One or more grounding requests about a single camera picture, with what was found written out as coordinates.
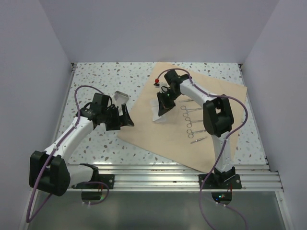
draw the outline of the table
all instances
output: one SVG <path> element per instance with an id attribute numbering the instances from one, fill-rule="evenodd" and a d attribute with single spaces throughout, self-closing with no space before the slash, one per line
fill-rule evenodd
<path id="1" fill-rule="evenodd" d="M 172 63 L 173 65 L 207 74 L 235 84 L 243 85 L 237 63 Z M 105 94 L 121 91 L 129 95 L 127 107 L 130 110 L 140 95 L 155 63 L 78 63 L 70 87 L 66 106 L 58 130 L 58 136 L 71 124 L 76 114 L 73 94 L 80 85 L 92 85 Z M 83 88 L 78 92 L 78 102 L 84 105 L 93 98 L 95 90 Z M 248 99 L 246 106 L 249 119 L 239 133 L 234 164 L 263 165 L 266 156 L 256 129 Z M 69 160 L 70 164 L 115 164 L 115 165 L 178 165 L 176 162 L 138 148 L 117 138 L 117 131 L 105 132 L 98 126 L 84 139 Z"/>

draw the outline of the brown paper sheet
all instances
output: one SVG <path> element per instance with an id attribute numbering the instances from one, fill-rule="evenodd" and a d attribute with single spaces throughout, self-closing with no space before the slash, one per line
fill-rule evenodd
<path id="1" fill-rule="evenodd" d="M 187 96 L 180 96 L 175 101 L 176 106 L 166 114 L 166 122 L 155 123 L 152 121 L 153 113 L 149 101 L 156 98 L 159 89 L 153 86 L 155 78 L 165 69 L 177 68 L 168 63 L 159 62 L 154 67 L 147 83 L 144 85 L 138 100 L 130 111 L 130 116 L 135 124 L 134 128 L 122 127 L 118 137 L 133 145 L 151 151 L 155 154 L 171 159 L 180 164 L 186 165 L 201 172 L 208 172 L 214 165 L 214 149 L 211 135 L 208 133 L 195 134 L 194 138 L 188 138 L 187 121 L 183 117 L 185 111 L 181 106 L 187 108 L 198 108 L 195 102 L 178 102 L 188 99 Z M 223 80 L 214 79 L 204 74 L 190 71 L 192 78 L 209 92 L 215 94 L 226 94 L 236 97 L 245 102 L 247 88 Z M 160 82 L 166 82 L 164 75 Z M 243 108 L 235 101 L 230 100 L 235 122 L 233 129 L 241 124 Z M 191 120 L 202 120 L 202 110 L 194 111 L 189 114 Z M 204 129 L 203 123 L 192 124 L 192 130 Z M 191 144 L 191 141 L 207 137 L 206 139 Z M 230 137 L 232 158 L 235 155 L 238 133 Z"/>

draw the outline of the gray floor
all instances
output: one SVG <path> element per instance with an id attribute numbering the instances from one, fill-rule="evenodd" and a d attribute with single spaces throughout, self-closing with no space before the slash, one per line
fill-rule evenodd
<path id="1" fill-rule="evenodd" d="M 243 230 L 242 218 L 211 202 L 203 193 L 203 207 L 218 230 Z M 38 203 L 46 197 L 39 195 Z M 237 192 L 230 204 L 242 212 L 250 230 L 284 230 L 274 192 Z M 112 192 L 96 206 L 82 206 L 80 192 L 52 197 L 30 230 L 209 230 L 201 216 L 198 193 Z"/>

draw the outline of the robotic arm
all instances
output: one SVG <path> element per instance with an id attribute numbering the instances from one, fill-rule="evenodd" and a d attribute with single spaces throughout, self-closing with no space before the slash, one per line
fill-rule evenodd
<path id="1" fill-rule="evenodd" d="M 99 180 L 98 168 L 90 164 L 67 165 L 68 159 L 78 147 L 80 142 L 91 133 L 98 125 L 104 123 L 106 130 L 120 130 L 122 126 L 134 126 L 126 104 L 121 108 L 116 106 L 119 98 L 117 92 L 113 97 L 95 93 L 93 101 L 81 108 L 80 120 L 77 125 L 77 117 L 74 118 L 70 127 L 43 152 L 35 151 L 30 158 L 30 180 L 29 184 L 34 187 L 35 181 L 51 152 L 57 151 L 52 156 L 49 166 L 45 168 L 39 181 L 38 189 L 54 194 L 63 195 L 72 185 L 82 182 L 94 182 Z M 57 146 L 56 144 L 65 137 L 65 140 Z"/>
<path id="2" fill-rule="evenodd" d="M 168 71 L 165 74 L 165 80 L 169 88 L 165 92 L 157 93 L 159 102 L 158 115 L 162 116 L 175 107 L 176 104 L 174 100 L 182 94 L 194 100 L 203 108 L 203 124 L 206 131 L 212 135 L 215 159 L 217 160 L 222 150 L 224 140 L 231 131 L 232 124 L 234 123 L 229 99 L 211 97 L 210 95 L 213 94 L 203 94 L 194 87 L 194 83 L 189 80 L 188 74 L 179 76 L 175 70 Z M 214 169 L 214 178 L 211 180 L 211 183 L 214 184 L 215 188 L 227 188 L 230 179 L 234 178 L 234 176 L 236 176 L 237 179 L 239 175 L 236 174 L 231 161 L 230 143 L 227 141 L 224 151 Z"/>

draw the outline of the gray wall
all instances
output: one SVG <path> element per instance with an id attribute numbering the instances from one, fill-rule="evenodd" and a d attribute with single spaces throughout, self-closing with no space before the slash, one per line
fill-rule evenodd
<path id="1" fill-rule="evenodd" d="M 0 223 L 15 230 L 30 155 L 51 142 L 71 70 L 38 0 L 0 1 L 0 63 Z"/>
<path id="2" fill-rule="evenodd" d="M 243 65 L 270 166 L 298 230 L 307 229 L 307 1 L 280 0 Z"/>
<path id="3" fill-rule="evenodd" d="M 40 0 L 72 62 L 243 63 L 278 0 Z"/>

